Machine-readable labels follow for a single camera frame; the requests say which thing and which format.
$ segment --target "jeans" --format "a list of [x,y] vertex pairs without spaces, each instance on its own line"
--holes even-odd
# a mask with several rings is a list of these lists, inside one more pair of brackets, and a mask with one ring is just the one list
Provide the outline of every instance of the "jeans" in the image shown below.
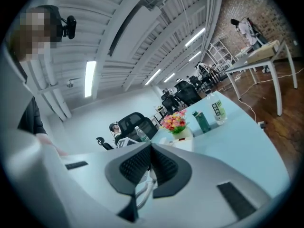
[[[263,43],[263,44],[267,44],[268,41],[266,40],[266,38],[264,36],[262,36],[261,34],[258,34],[257,38]],[[255,44],[252,45],[252,48],[254,50],[258,50],[259,48],[261,48],[262,45],[257,41]]]

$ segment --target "artificial flower bouquet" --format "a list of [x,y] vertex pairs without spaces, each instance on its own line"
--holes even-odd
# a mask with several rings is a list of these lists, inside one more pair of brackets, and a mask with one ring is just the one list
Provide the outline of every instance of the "artificial flower bouquet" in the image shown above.
[[164,120],[161,122],[161,128],[169,130],[172,134],[179,134],[187,126],[185,114],[186,110],[182,110],[180,112],[175,112],[172,115],[165,116]]

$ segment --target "brick wall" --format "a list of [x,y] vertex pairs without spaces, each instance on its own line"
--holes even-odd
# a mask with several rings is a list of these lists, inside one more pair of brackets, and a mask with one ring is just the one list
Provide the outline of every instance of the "brick wall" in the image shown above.
[[[293,43],[296,37],[292,28],[272,0],[223,0],[211,42],[222,38],[221,41],[235,56],[249,43],[247,39],[236,32],[230,19],[241,21],[244,17],[250,18],[268,41],[284,37],[292,57],[301,56],[299,46],[295,46]],[[279,55],[279,58],[285,57],[287,57],[285,52]],[[207,55],[205,55],[203,62],[213,64]]]

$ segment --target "white table leg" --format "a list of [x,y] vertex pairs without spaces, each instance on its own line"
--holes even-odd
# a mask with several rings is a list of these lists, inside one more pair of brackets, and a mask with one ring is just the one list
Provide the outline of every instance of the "white table leg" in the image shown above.
[[250,73],[251,73],[251,76],[252,76],[252,78],[253,78],[253,81],[255,82],[255,84],[257,84],[257,78],[256,78],[256,76],[255,76],[255,74],[252,72],[252,70],[251,70],[251,68],[249,69],[249,71],[250,71]]
[[290,51],[289,51],[288,46],[286,45],[286,43],[285,43],[285,48],[286,48],[286,53],[287,53],[289,65],[290,65],[290,68],[291,68],[291,73],[293,75],[294,88],[297,89],[298,88],[298,82],[296,80],[296,74],[295,74],[295,68],[294,68],[295,66],[294,66],[293,59],[291,57]]
[[236,82],[234,81],[234,79],[231,77],[231,75],[229,73],[226,73],[228,78],[230,79],[230,82],[232,83],[232,86],[237,94],[237,97],[238,99],[241,98],[241,95],[239,94],[239,91],[238,91],[238,88],[237,88],[237,85],[236,85]]
[[268,67],[270,69],[271,77],[275,86],[275,95],[276,95],[276,106],[277,106],[277,114],[278,116],[282,115],[282,96],[281,89],[279,84],[279,79],[276,74],[275,66],[272,62],[268,63]]

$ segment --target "green bottle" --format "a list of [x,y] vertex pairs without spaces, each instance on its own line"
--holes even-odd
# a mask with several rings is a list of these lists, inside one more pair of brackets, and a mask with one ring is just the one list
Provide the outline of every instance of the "green bottle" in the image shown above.
[[210,129],[211,129],[210,125],[209,125],[205,115],[203,114],[203,112],[194,111],[192,113],[192,115],[195,117],[196,121],[198,121],[199,126],[200,126],[201,130],[203,131],[203,133],[210,131]]

